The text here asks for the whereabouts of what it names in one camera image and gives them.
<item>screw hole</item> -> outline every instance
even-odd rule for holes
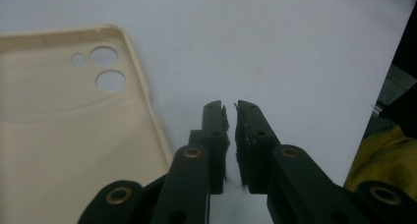
[[[330,214],[331,219],[338,224],[349,224],[350,219],[349,217],[341,211],[333,211]]]
[[[190,157],[190,158],[198,157],[198,156],[200,156],[200,154],[202,154],[202,151],[197,149],[197,148],[188,148],[184,152],[184,155],[186,157]]]
[[[110,204],[120,204],[128,200],[131,195],[132,189],[128,187],[119,187],[109,192],[105,199]]]
[[[371,187],[371,195],[377,200],[390,204],[399,205],[401,204],[401,198],[393,191],[383,187]]]
[[[299,152],[295,148],[285,147],[281,150],[281,154],[284,155],[285,157],[295,158],[295,157],[298,157]]]
[[[187,220],[187,213],[182,210],[176,210],[169,215],[169,223],[182,224]]]

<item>yellow object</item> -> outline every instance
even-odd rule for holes
[[[364,138],[344,188],[354,192],[365,181],[380,181],[417,200],[417,140],[399,126]]]

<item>brass insert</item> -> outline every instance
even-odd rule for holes
[[[110,204],[120,204],[128,200],[131,196],[132,189],[128,187],[119,187],[109,192],[105,197],[105,200]]]

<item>white surface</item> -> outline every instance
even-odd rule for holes
[[[241,188],[233,102],[258,104],[283,143],[342,184],[414,0],[0,0],[0,31],[113,24],[133,38],[174,148],[203,106],[228,107],[225,194],[210,223],[270,223]]]

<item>beige phone case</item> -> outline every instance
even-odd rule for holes
[[[102,187],[171,159],[125,31],[0,36],[0,223],[76,223]]]

